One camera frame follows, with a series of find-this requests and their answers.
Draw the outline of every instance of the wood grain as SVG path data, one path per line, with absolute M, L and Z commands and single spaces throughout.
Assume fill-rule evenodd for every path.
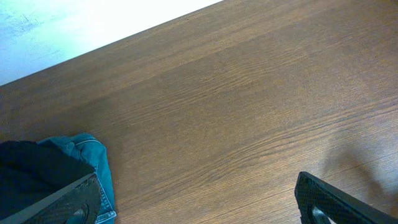
M 0 87 L 0 139 L 94 134 L 116 223 L 298 223 L 306 170 L 397 215 L 395 1 L 223 1 Z

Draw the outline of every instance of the dark object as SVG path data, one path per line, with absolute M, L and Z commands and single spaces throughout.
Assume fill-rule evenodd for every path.
M 398 223 L 393 218 L 336 187 L 300 172 L 295 188 L 295 197 L 304 224 L 344 223 Z
M 93 173 L 56 147 L 0 144 L 0 224 L 65 223 L 73 214 L 66 223 L 94 223 L 101 200 Z
M 100 205 L 97 178 L 88 174 L 0 223 L 94 223 Z

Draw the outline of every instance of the wooden table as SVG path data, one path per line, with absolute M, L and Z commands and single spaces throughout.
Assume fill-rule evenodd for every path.
M 301 170 L 396 215 L 397 87 L 397 1 L 227 0 L 0 87 L 0 139 L 95 135 L 116 223 L 298 223 Z

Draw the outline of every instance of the clothing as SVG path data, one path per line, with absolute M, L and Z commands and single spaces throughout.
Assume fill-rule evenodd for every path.
M 57 147 L 29 141 L 0 144 L 0 220 L 93 172 Z
M 94 167 L 101 186 L 101 209 L 95 223 L 113 224 L 116 212 L 114 211 L 112 177 L 105 146 L 86 133 L 74 137 L 51 137 L 39 141 L 38 145 L 58 147 L 66 155 Z

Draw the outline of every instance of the blue denim fabric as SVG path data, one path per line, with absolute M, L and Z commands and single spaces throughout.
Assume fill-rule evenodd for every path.
M 106 158 L 106 148 L 90 134 L 78 134 L 74 137 L 51 137 L 38 142 L 42 146 L 56 145 L 65 154 L 92 165 L 101 186 L 101 208 L 96 224 L 113 224 L 114 195 L 111 171 Z

